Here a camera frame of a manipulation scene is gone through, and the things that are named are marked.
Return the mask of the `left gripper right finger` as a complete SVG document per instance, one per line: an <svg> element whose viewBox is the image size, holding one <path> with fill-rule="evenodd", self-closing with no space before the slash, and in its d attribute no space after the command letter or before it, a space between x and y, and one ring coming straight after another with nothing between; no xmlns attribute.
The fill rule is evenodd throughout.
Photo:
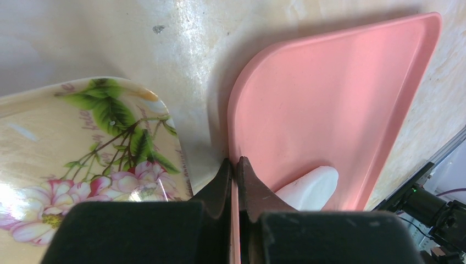
<svg viewBox="0 0 466 264"><path fill-rule="evenodd" d="M255 174L236 168L237 263L422 263L407 228L388 212L299 212Z"/></svg>

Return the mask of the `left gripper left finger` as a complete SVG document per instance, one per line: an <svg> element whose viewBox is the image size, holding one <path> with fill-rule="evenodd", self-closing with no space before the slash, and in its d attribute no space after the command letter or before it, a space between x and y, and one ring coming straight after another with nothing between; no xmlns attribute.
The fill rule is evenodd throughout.
<svg viewBox="0 0 466 264"><path fill-rule="evenodd" d="M83 202L64 218L43 263L229 263L233 167L178 202Z"/></svg>

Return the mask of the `white dough ball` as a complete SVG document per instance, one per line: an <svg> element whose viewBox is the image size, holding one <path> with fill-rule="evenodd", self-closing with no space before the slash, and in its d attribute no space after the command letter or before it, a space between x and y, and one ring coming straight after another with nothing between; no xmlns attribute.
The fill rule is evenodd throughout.
<svg viewBox="0 0 466 264"><path fill-rule="evenodd" d="M334 194L338 179L335 168L321 166L287 184L276 195L298 211L320 211Z"/></svg>

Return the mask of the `pink silicone mat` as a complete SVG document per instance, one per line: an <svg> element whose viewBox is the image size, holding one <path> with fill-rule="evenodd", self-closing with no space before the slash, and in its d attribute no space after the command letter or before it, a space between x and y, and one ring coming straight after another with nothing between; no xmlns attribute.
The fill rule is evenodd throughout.
<svg viewBox="0 0 466 264"><path fill-rule="evenodd" d="M299 212L365 212L441 27L441 15L432 12L280 42L259 52L229 98L235 172L247 157L276 194L330 166L339 173L330 200L320 211ZM231 263L237 263L237 220L235 174Z"/></svg>

